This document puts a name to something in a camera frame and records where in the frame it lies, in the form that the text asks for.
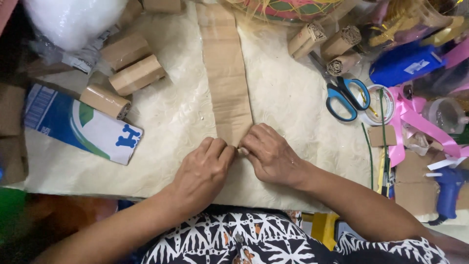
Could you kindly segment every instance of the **blue and white box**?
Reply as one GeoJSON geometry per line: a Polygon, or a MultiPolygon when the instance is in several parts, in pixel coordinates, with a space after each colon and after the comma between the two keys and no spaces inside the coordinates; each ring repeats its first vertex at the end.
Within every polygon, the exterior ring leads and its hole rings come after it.
{"type": "Polygon", "coordinates": [[[24,125],[124,165],[143,134],[139,128],[39,84],[28,94],[24,125]]]}

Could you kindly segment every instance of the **blue bone print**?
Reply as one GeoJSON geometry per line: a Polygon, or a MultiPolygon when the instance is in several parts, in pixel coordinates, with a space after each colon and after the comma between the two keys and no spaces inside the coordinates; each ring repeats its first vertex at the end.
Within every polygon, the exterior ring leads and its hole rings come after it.
{"type": "Polygon", "coordinates": [[[135,130],[131,129],[128,124],[124,125],[122,132],[129,132],[129,136],[124,138],[119,136],[116,142],[116,146],[127,146],[131,148],[135,148],[135,144],[137,144],[137,140],[132,139],[133,137],[139,137],[140,133],[136,132],[135,130]]]}

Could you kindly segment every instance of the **patterned shirt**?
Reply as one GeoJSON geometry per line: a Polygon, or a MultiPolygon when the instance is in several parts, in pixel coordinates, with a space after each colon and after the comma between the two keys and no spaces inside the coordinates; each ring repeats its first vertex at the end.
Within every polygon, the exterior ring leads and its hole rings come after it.
{"type": "Polygon", "coordinates": [[[372,243],[344,232],[329,251],[281,211],[239,207],[205,211],[156,241],[142,264],[449,263],[425,238],[372,243]]]}

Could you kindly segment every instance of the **glue gun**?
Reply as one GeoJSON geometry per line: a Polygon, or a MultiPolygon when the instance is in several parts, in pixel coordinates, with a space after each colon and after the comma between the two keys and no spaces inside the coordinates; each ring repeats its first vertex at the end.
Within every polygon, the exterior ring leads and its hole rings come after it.
{"type": "Polygon", "coordinates": [[[456,201],[459,191],[466,181],[469,180],[469,170],[458,170],[444,167],[435,170],[436,173],[443,174],[435,177],[440,185],[438,196],[437,212],[438,219],[428,222],[429,225],[440,225],[448,219],[456,218],[456,201]]]}

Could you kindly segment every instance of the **cream tablecloth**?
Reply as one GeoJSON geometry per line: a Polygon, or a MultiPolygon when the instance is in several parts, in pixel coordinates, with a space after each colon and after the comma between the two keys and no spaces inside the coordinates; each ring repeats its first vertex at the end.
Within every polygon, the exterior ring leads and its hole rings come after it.
{"type": "MultiPolygon", "coordinates": [[[[144,135],[129,165],[27,130],[26,190],[149,197],[171,182],[181,160],[203,138],[217,136],[195,4],[186,5],[182,15],[143,15],[134,26],[148,39],[167,77],[133,94],[128,119],[143,128],[144,135]]],[[[297,62],[287,53],[287,39],[298,29],[248,23],[239,14],[237,20],[254,123],[271,125],[300,157],[320,168],[370,186],[370,156],[361,121],[342,124],[332,117],[325,108],[327,92],[319,72],[307,58],[297,62]]],[[[103,62],[96,69],[111,74],[103,62]]],[[[44,80],[80,93],[88,76],[72,71],[44,80]]],[[[378,150],[373,151],[378,164],[378,150]]],[[[299,192],[260,182],[246,159],[234,162],[215,203],[327,210],[299,192]]]]}

